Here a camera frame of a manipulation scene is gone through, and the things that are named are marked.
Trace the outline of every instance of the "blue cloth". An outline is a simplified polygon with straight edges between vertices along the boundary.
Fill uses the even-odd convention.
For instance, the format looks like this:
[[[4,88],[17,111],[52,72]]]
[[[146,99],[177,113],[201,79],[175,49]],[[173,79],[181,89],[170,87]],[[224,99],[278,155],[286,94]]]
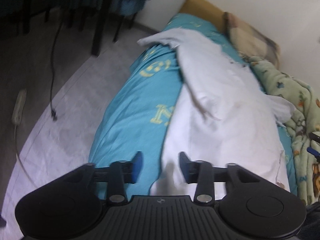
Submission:
[[[227,38],[209,22],[177,14],[164,30],[182,27],[197,30],[222,46],[235,61],[243,62]],[[130,67],[132,75],[111,101],[96,132],[89,162],[107,167],[143,153],[143,168],[127,195],[147,195],[160,174],[161,151],[173,107],[182,87],[176,53],[168,46],[147,49]],[[104,198],[105,189],[99,197]]]
[[[293,151],[291,148],[292,139],[290,135],[287,133],[287,129],[285,127],[278,126],[278,133],[279,133],[280,141],[285,151],[285,163],[287,166],[287,176],[289,180],[290,192],[297,196],[298,187],[297,187],[297,180],[296,180],[296,170],[294,168],[294,162],[293,162]]]

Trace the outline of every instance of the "yellow letter print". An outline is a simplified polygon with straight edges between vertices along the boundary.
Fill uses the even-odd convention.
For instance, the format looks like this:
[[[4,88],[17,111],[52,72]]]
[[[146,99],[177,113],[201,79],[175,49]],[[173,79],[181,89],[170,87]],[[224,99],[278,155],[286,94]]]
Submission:
[[[150,66],[148,66],[147,68],[145,68],[144,70],[141,70],[140,75],[143,77],[151,77],[155,73],[159,72],[163,65],[165,65],[164,69],[168,69],[171,65],[171,61],[169,59],[167,59],[165,62],[156,61],[152,63]]]
[[[163,120],[161,117],[164,115],[167,119],[170,119],[174,106],[171,106],[169,110],[166,105],[157,105],[158,111],[156,112],[156,116],[150,120],[151,123],[161,124]]]
[[[152,51],[150,51],[149,53],[147,53],[144,58],[143,58],[143,61],[145,61],[150,55],[152,55],[156,50],[153,49]]]

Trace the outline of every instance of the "tile floor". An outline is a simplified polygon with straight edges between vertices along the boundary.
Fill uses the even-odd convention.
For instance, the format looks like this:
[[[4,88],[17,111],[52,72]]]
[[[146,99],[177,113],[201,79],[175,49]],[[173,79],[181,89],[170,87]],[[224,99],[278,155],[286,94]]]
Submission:
[[[129,77],[129,66],[144,50],[136,41],[151,34],[124,27],[119,41],[113,44],[115,26],[110,23],[96,58],[90,55],[95,19],[89,19],[81,33],[77,21],[73,28],[63,28],[55,50],[53,105],[58,120],[52,122],[49,56],[59,11],[52,13],[46,24],[43,17],[32,19],[31,32],[26,36],[0,36],[0,207],[3,204],[2,216],[8,221],[7,227],[0,229],[3,239],[22,236],[14,207],[34,190],[20,166],[15,165],[11,115],[19,90],[27,88],[28,92],[17,133],[18,150],[26,170],[41,186],[86,162],[105,108]]]

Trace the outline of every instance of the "beige pillow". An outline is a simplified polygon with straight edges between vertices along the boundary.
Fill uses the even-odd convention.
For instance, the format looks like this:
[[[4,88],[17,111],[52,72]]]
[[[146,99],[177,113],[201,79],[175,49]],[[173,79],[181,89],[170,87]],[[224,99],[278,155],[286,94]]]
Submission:
[[[225,13],[227,33],[241,56],[262,57],[279,69],[280,47],[232,13]]]

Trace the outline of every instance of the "ridged black surface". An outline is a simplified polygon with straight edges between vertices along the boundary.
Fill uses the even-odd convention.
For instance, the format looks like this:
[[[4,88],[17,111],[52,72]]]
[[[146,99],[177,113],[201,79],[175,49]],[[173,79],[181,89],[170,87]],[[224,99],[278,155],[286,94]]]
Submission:
[[[135,196],[110,208],[91,231],[74,240],[253,240],[228,227],[211,207],[193,204],[189,196]]]

